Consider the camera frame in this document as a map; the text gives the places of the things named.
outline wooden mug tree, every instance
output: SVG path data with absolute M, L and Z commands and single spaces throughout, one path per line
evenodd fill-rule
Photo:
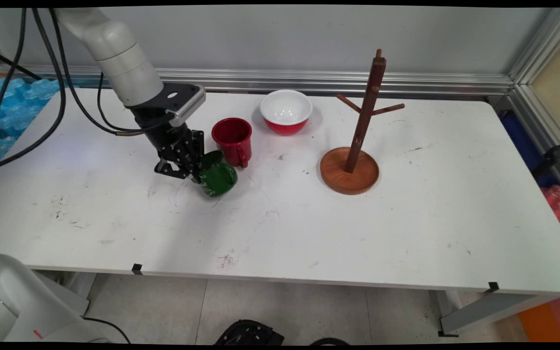
M 358 125 L 353 135 L 351 148 L 339 147 L 325 153 L 321 158 L 321 176 L 325 184 L 336 192 L 344 194 L 359 194 L 366 192 L 380 176 L 377 162 L 366 152 L 361 151 L 364 137 L 367 134 L 368 124 L 374 115 L 402 109 L 404 104 L 394 105 L 374 111 L 377 95 L 380 93 L 382 78 L 386 70 L 386 58 L 382 57 L 382 49 L 377 50 L 371 73 L 368 75 L 367 90 L 365 91 L 362 108 L 354 105 L 341 94 L 339 100 L 360 113 Z

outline mug handle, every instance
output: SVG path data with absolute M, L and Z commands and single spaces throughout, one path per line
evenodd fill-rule
M 220 168 L 224 169 L 230 178 L 231 183 L 234 185 L 237 183 L 237 172 L 230 164 L 220 163 Z
M 237 157 L 239 157 L 239 164 L 242 168 L 247 168 L 247 157 L 245 157 L 245 152 L 243 152 L 243 147 L 237 146 Z

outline red mug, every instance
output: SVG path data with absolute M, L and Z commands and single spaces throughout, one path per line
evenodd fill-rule
M 226 162 L 242 168 L 247 168 L 247 161 L 252 157 L 251 135 L 252 127 L 240 118 L 220 120 L 211 130 L 213 140 L 224 151 Z

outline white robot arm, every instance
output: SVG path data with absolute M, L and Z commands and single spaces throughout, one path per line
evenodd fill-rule
M 153 127 L 146 136 L 159 157 L 155 173 L 200 183 L 204 132 L 189 130 L 185 120 L 206 100 L 204 87 L 162 82 L 127 26 L 96 7 L 58 8 L 55 15 L 86 46 L 137 124 Z
M 129 28 L 96 7 L 57 8 L 58 22 L 85 44 L 125 106 L 161 93 L 164 84 Z
M 107 343 L 20 261 L 0 254 L 0 341 Z

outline table leg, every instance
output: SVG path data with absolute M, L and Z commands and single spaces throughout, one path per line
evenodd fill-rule
M 557 299 L 546 295 L 489 293 L 474 303 L 461 307 L 457 292 L 437 291 L 442 310 L 442 334 L 458 335 L 462 330 L 492 323 Z

